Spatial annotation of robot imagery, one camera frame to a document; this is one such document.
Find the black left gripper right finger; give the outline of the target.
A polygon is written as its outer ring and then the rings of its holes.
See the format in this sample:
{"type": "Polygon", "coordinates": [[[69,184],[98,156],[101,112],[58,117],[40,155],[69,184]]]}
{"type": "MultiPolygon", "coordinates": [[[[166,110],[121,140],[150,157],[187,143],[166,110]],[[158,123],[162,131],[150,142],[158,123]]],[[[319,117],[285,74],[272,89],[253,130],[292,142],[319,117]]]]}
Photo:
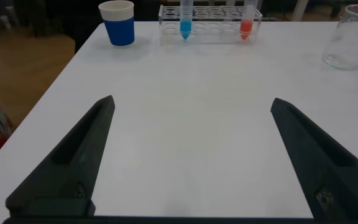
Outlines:
{"type": "Polygon", "coordinates": [[[358,220],[358,158],[293,104],[270,109],[316,220],[358,220]]]}

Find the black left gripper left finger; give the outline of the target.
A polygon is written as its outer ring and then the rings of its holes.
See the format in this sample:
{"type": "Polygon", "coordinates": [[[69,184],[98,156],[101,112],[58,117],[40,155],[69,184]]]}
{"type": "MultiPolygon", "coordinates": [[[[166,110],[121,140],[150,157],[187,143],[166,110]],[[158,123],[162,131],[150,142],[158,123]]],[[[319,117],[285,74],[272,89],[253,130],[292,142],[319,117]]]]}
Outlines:
{"type": "Polygon", "coordinates": [[[115,104],[98,100],[6,199],[11,217],[88,217],[115,104]]]}

